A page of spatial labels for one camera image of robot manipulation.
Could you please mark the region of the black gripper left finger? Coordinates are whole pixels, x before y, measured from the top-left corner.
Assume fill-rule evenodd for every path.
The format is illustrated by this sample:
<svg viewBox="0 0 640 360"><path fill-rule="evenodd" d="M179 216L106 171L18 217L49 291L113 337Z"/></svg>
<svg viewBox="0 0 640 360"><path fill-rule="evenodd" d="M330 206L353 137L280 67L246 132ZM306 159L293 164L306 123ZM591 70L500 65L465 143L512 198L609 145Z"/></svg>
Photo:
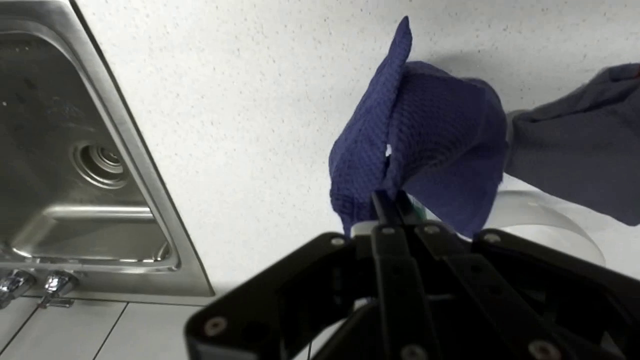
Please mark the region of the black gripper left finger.
<svg viewBox="0 0 640 360"><path fill-rule="evenodd" d="M373 204L378 226L373 232L373 255L382 319L386 360L426 360L424 319L414 314L422 308L417 263L410 255L402 214L395 200L376 189Z"/></svg>

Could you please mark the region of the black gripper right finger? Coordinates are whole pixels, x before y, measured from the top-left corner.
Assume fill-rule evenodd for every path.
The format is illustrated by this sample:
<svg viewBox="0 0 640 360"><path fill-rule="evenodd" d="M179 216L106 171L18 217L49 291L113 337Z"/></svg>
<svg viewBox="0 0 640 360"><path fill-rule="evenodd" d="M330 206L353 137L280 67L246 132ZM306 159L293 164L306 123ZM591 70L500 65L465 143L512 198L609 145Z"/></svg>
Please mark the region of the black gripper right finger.
<svg viewBox="0 0 640 360"><path fill-rule="evenodd" d="M437 329L457 360L577 360L578 351L545 321L518 289L476 250L437 221L419 220L404 191L401 224L424 252L426 289L450 291Z"/></svg>

